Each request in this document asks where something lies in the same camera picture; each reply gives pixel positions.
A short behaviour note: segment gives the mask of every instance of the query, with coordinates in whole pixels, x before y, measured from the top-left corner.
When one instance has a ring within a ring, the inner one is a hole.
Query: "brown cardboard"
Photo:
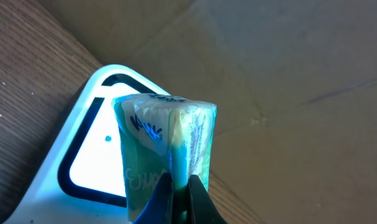
[[[100,61],[216,103],[212,170],[266,223],[377,223],[377,0],[40,1]]]

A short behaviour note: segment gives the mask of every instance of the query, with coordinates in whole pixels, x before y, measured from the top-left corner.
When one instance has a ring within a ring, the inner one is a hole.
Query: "plastic wrapper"
[[[153,93],[116,98],[113,107],[129,221],[141,213],[164,172],[171,173],[181,205],[190,175],[198,175],[208,189],[216,105]]]

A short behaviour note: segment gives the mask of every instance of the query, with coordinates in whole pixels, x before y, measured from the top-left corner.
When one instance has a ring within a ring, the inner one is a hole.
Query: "wooden surface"
[[[47,152],[69,98],[101,64],[36,1],[0,0],[0,223]],[[214,174],[210,196],[229,223],[262,223]]]

